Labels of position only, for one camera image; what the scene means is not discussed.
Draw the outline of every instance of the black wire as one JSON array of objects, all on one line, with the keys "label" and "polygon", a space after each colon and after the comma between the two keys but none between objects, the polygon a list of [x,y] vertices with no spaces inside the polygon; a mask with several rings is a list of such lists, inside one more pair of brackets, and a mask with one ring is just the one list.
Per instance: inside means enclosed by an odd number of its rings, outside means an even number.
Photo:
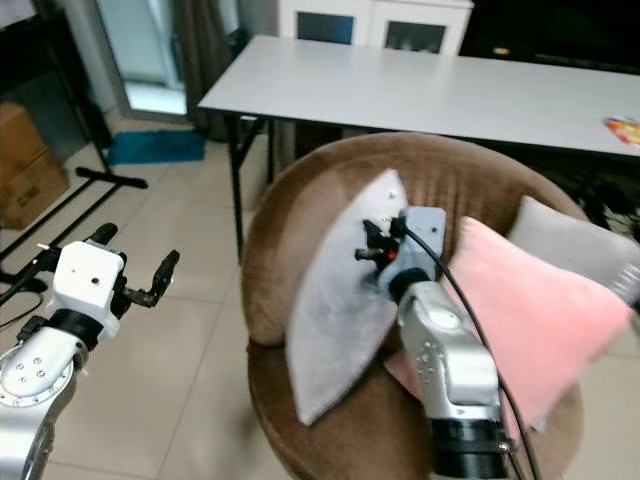
[{"label": "black wire", "polygon": [[25,292],[20,292],[20,293],[33,293],[34,295],[37,295],[38,296],[38,303],[36,303],[36,305],[31,307],[29,310],[21,313],[20,315],[16,315],[11,320],[7,320],[4,323],[0,323],[0,330],[4,330],[5,328],[9,327],[10,325],[13,325],[14,323],[16,323],[18,320],[26,317],[30,313],[35,312],[38,308],[40,308],[40,305],[42,305],[44,303],[44,296],[41,293],[26,292],[26,291]]},{"label": "black wire", "polygon": [[[460,298],[460,301],[462,302],[462,305],[464,306],[465,310],[469,314],[469,317],[471,318],[471,321],[473,322],[473,325],[478,332],[478,337],[480,337],[480,341],[485,346],[485,348],[489,351],[489,353],[493,355],[491,353],[491,347],[489,346],[489,342],[484,333],[484,330],[482,329],[482,326],[478,321],[478,317],[476,317],[476,314],[473,311],[471,304],[469,303],[469,301],[467,300],[467,297],[465,296],[464,292],[460,288],[460,285],[458,285],[458,282],[456,282],[455,278],[453,278],[453,275],[451,274],[447,266],[440,259],[438,254],[434,252],[433,249],[429,247],[429,245],[427,245],[425,241],[422,240],[422,238],[420,238],[413,230],[411,230],[406,225],[403,226],[403,229],[404,229],[404,232],[410,238],[412,238],[425,252],[429,254],[429,256],[433,259],[433,261],[436,262],[440,270],[442,270],[442,273],[444,274],[445,277],[447,277],[447,280],[449,280],[449,283],[455,290],[456,294]],[[520,436],[522,437],[522,443],[527,453],[529,464],[531,465],[531,472],[533,473],[533,478],[534,480],[542,480],[540,467],[538,465],[538,461],[536,459],[535,452],[533,450],[533,445],[531,444],[531,440],[529,439],[529,434],[527,433],[526,428],[524,427],[524,420],[522,419],[522,414],[520,413],[520,410],[518,409],[515,403],[513,395],[511,394],[511,390],[509,389],[507,384],[504,382],[504,379],[502,378],[502,375],[500,374],[499,371],[498,371],[498,382],[500,385],[500,389],[504,392],[505,397],[507,397],[507,401],[509,402],[509,405],[511,405],[511,410],[513,410],[513,414],[516,417],[518,430],[520,431]],[[517,463],[517,459],[514,456],[510,456],[510,459],[512,462]]]}]

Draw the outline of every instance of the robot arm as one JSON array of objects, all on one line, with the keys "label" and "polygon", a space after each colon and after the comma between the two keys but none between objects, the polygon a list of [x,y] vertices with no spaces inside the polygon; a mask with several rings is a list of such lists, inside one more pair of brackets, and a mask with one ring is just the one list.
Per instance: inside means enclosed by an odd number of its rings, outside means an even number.
[{"label": "robot arm", "polygon": [[18,344],[0,356],[0,480],[41,477],[55,422],[73,397],[76,373],[89,352],[118,333],[131,303],[154,306],[171,281],[176,251],[156,271],[149,292],[127,288],[126,257],[102,245],[116,232],[108,224],[85,242],[61,250],[44,246],[32,262],[31,277],[55,270],[52,299],[49,318],[32,317]]},{"label": "robot arm", "polygon": [[[409,207],[399,221],[441,254],[444,211]],[[433,260],[410,238],[394,237],[393,230],[386,237],[367,223],[368,248],[356,258],[376,261],[378,286],[398,303],[402,342],[417,364],[433,439],[432,478],[506,479],[509,443],[495,362],[470,319],[433,281]]]}]

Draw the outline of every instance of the cabinet door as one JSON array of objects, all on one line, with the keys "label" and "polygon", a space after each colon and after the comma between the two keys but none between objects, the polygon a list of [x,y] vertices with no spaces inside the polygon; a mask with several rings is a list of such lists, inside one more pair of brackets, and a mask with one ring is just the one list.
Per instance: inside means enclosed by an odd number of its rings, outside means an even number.
[{"label": "cabinet door", "polygon": [[376,1],[369,45],[416,52],[457,55],[471,9]]},{"label": "cabinet door", "polygon": [[279,0],[281,37],[366,45],[371,0]]}]

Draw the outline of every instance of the brown upholstered chair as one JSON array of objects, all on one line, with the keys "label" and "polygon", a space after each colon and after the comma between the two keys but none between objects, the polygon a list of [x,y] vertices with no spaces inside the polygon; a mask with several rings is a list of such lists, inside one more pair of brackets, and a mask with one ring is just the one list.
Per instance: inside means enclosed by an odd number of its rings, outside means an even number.
[{"label": "brown upholstered chair", "polygon": [[[242,292],[253,405],[276,455],[300,479],[424,480],[430,470],[422,406],[382,366],[397,332],[349,395],[311,428],[297,420],[285,362],[287,318],[324,232],[386,168],[399,172],[410,204],[446,210],[447,260],[461,216],[505,234],[525,194],[584,218],[559,188],[516,161],[436,136],[356,137],[320,148],[286,170],[253,220]],[[545,479],[560,478],[568,467],[582,434],[582,415],[574,387],[553,411],[546,432],[532,433]],[[524,464],[522,452],[520,457]]]}]

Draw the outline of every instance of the blue towel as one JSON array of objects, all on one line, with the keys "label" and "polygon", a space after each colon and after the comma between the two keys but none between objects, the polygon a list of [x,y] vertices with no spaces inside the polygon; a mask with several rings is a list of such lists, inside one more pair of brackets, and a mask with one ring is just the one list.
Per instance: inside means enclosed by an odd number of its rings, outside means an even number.
[{"label": "blue towel", "polygon": [[204,137],[194,130],[118,133],[107,157],[111,165],[195,162],[203,158]]}]

